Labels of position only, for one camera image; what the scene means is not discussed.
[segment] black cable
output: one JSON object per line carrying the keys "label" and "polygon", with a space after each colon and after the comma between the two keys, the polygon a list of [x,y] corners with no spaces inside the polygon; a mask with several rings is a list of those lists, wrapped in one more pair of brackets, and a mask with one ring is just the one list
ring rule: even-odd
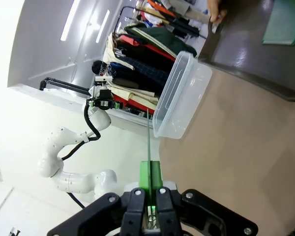
{"label": "black cable", "polygon": [[85,144],[84,141],[80,142],[79,144],[77,144],[70,152],[67,156],[62,157],[61,159],[63,161],[65,161],[66,159],[70,158],[80,147],[82,147],[82,145]]}
{"label": "black cable", "polygon": [[[92,137],[92,138],[88,138],[89,141],[96,141],[98,140],[97,137]],[[68,155],[62,157],[61,159],[63,161],[65,161],[66,159],[70,158],[77,150],[79,150],[80,147],[82,147],[84,144],[86,144],[86,142],[82,141],[79,144],[77,144],[70,152]]]}
{"label": "black cable", "polygon": [[85,108],[84,108],[84,119],[85,122],[87,123],[87,125],[89,126],[89,128],[94,132],[94,134],[96,135],[96,137],[93,137],[95,140],[99,140],[100,138],[100,133],[98,132],[98,130],[94,127],[94,125],[92,124],[92,122],[89,120],[89,102],[87,101]]}
{"label": "black cable", "polygon": [[76,204],[78,204],[82,209],[85,208],[85,206],[72,194],[72,193],[67,193],[70,198],[73,199],[73,201],[76,202]]}
{"label": "black cable", "polygon": [[[94,127],[94,125],[92,124],[92,122],[89,120],[89,104],[86,104],[85,108],[84,108],[84,119],[86,121],[86,123],[88,124],[89,128],[94,132],[94,134],[96,135],[96,137],[92,137],[89,138],[89,141],[96,141],[99,140],[99,138],[101,137],[100,133],[98,132],[98,130]],[[63,161],[65,161],[66,159],[70,158],[77,150],[79,150],[80,147],[82,147],[85,144],[84,141],[80,142],[79,144],[77,144],[70,152],[68,155],[62,157],[61,159]]]}

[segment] green mat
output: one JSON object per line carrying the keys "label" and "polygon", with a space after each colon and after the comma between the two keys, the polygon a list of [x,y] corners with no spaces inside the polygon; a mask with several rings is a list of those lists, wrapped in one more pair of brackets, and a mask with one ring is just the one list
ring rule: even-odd
{"label": "green mat", "polygon": [[295,45],[295,0],[275,0],[262,44]]}

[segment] ceiling light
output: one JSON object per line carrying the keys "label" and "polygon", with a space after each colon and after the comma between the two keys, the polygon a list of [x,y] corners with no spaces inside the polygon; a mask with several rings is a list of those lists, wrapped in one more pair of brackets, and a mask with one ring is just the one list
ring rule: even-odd
{"label": "ceiling light", "polygon": [[98,36],[97,36],[97,38],[96,38],[96,43],[99,42],[100,36],[102,35],[103,29],[104,29],[104,27],[105,27],[105,25],[106,25],[106,22],[107,22],[107,19],[108,19],[109,13],[110,13],[110,11],[107,10],[106,15],[105,15],[104,20],[103,20],[103,23],[102,23],[102,25],[101,25],[101,27],[100,27],[100,29],[99,29]]}
{"label": "ceiling light", "polygon": [[118,32],[118,31],[119,31],[119,29],[120,29],[120,26],[121,26],[121,22],[119,22],[119,25],[118,25],[118,27],[117,27],[117,30],[116,30],[116,32]]}
{"label": "ceiling light", "polygon": [[61,38],[60,38],[61,41],[65,41],[67,39],[69,30],[70,30],[70,27],[71,27],[75,12],[78,9],[79,3],[80,3],[80,0],[74,0],[74,2],[72,3],[72,6],[71,6],[71,9],[70,9],[67,21],[65,22],[65,25],[64,25],[64,28],[63,28],[63,31],[62,31],[62,35],[61,35]]}
{"label": "ceiling light", "polygon": [[93,30],[99,30],[100,29],[99,24],[91,24],[90,26],[92,27]]}

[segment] plastic container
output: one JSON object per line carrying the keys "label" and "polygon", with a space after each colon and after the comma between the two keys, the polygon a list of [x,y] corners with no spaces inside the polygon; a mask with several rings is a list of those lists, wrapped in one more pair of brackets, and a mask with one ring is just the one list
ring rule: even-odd
{"label": "plastic container", "polygon": [[180,139],[187,129],[211,79],[210,67],[191,53],[180,52],[153,116],[155,137]]}

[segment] plaid shirt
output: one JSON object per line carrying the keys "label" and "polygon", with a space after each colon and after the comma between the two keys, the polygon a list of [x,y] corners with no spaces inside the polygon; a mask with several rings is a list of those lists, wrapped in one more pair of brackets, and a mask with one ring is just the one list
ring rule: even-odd
{"label": "plaid shirt", "polygon": [[150,79],[154,80],[155,82],[157,82],[159,85],[161,86],[165,86],[166,81],[169,77],[169,74],[166,73],[165,71],[156,69],[152,66],[149,66],[139,60],[135,60],[132,58],[128,58],[128,57],[119,57],[119,60],[122,60],[126,63],[129,63],[130,65],[132,65],[136,71],[138,71],[139,73],[149,77]]}

